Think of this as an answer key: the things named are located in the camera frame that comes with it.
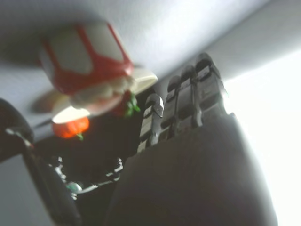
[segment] bright light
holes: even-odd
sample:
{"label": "bright light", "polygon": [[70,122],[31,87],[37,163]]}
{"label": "bright light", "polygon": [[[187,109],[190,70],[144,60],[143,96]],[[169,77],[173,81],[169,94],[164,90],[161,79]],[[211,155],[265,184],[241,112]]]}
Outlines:
{"label": "bright light", "polygon": [[60,123],[66,123],[69,121],[74,121],[80,118],[83,118],[85,116],[89,116],[90,112],[86,109],[76,109],[72,106],[69,106],[65,108],[64,110],[60,111],[58,114],[56,114],[52,121],[54,123],[60,124]]}
{"label": "bright light", "polygon": [[279,226],[300,226],[301,51],[225,82],[266,178]]}

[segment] orange pumpkin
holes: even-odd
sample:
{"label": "orange pumpkin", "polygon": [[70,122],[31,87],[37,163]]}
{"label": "orange pumpkin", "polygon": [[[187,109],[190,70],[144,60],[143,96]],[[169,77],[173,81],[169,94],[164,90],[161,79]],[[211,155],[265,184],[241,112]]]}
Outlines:
{"label": "orange pumpkin", "polygon": [[89,128],[89,119],[84,117],[67,123],[56,124],[52,123],[53,132],[61,138],[74,137]]}

